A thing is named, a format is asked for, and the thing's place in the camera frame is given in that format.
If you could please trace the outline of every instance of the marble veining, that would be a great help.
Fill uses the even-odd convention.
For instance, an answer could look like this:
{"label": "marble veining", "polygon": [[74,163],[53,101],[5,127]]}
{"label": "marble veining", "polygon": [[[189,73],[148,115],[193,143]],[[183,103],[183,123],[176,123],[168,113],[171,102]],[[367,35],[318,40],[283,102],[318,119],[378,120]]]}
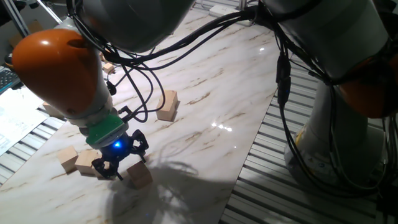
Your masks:
{"label": "marble veining", "polygon": [[[212,19],[190,11],[157,50]],[[163,65],[187,49],[147,65]],[[173,123],[158,121],[156,114],[145,124],[129,123],[128,133],[140,129],[150,146],[146,158],[154,182],[142,190],[135,190],[128,179],[66,175],[57,151],[69,145],[77,151],[90,148],[67,122],[0,188],[0,223],[217,223],[275,92],[278,54],[270,30],[233,25],[157,71],[164,88],[178,92],[179,106]],[[131,74],[147,96],[146,79]],[[118,70],[111,81],[122,75]],[[149,108],[156,107],[159,96],[156,85]],[[127,79],[113,101],[117,109],[140,104]],[[126,175],[138,160],[129,156],[119,171]]]}

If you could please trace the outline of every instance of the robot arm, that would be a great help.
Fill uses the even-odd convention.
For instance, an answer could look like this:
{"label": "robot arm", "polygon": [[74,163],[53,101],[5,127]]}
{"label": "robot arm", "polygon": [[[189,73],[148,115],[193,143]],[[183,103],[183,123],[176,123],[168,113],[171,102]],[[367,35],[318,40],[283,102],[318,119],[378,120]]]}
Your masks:
{"label": "robot arm", "polygon": [[[328,86],[339,85],[345,100],[359,113],[381,117],[395,113],[398,108],[398,104],[386,108],[387,101],[375,105],[362,97],[363,94],[370,94],[386,99],[387,90],[397,89],[398,50],[391,44],[393,42],[371,1],[361,1],[364,11],[361,14],[357,11],[357,1],[268,0],[269,7],[259,2],[256,7],[215,19],[169,48],[150,56],[134,57],[131,54],[149,50],[171,34],[192,2],[80,0],[72,6],[72,1],[67,1],[70,15],[81,35],[66,29],[46,30],[26,37],[14,50],[14,69],[26,86],[61,111],[72,124],[79,126],[87,136],[87,143],[102,152],[103,157],[93,161],[93,165],[104,177],[117,175],[119,161],[129,154],[138,154],[143,158],[148,144],[139,130],[132,136],[126,134],[128,119],[121,119],[113,109],[94,47],[102,51],[107,60],[123,65],[125,71],[126,66],[150,70],[142,67],[145,61],[181,49],[199,35],[218,29],[194,50],[236,21],[252,19],[257,24],[270,27],[280,40],[277,82],[282,110],[290,89],[288,50],[309,66],[310,75]],[[351,26],[339,27],[336,22],[340,26],[348,22]],[[289,39],[279,24],[290,32],[299,46]],[[368,24],[380,32],[369,31]],[[338,33],[329,34],[328,29]],[[121,58],[115,49],[132,57]],[[382,66],[388,68],[388,82],[394,85],[364,88],[364,77],[378,75],[380,67],[375,62],[382,62]],[[134,140],[141,145],[133,146]],[[108,169],[105,169],[105,161],[110,162]]]}

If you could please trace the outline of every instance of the keyboard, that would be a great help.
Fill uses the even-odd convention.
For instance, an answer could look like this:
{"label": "keyboard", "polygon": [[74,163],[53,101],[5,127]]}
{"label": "keyboard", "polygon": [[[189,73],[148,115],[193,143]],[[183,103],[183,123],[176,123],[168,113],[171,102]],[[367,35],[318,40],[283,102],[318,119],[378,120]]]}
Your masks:
{"label": "keyboard", "polygon": [[3,69],[0,71],[0,94],[4,93],[8,88],[19,84],[21,81],[19,80],[17,74],[10,70]]}

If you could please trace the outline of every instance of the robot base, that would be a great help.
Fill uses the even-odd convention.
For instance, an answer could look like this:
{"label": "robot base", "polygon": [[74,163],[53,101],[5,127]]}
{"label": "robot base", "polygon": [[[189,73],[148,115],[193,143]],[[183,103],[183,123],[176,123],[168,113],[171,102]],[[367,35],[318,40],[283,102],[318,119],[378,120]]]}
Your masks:
{"label": "robot base", "polygon": [[[328,88],[323,83],[318,85],[311,118],[296,134],[295,142],[306,165],[319,179],[342,187],[344,185],[338,180],[330,161]],[[336,104],[335,141],[341,166],[351,181],[365,186],[369,179],[374,177],[374,171],[380,164],[384,148],[384,132],[368,126],[368,119],[353,111],[339,94],[336,94]],[[289,146],[285,148],[284,157],[288,170],[297,182],[313,187]]]}

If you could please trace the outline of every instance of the black cable clip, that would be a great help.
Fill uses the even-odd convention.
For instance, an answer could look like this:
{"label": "black cable clip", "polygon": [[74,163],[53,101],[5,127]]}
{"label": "black cable clip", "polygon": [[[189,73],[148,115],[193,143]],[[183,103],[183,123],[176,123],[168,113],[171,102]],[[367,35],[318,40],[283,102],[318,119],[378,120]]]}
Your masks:
{"label": "black cable clip", "polygon": [[116,94],[116,86],[113,85],[110,81],[106,81],[106,86],[108,87],[109,93],[111,96]]}
{"label": "black cable clip", "polygon": [[289,58],[282,52],[278,58],[276,83],[278,83],[278,104],[284,106],[289,99],[290,86],[292,84],[290,73],[292,66],[290,65]]}

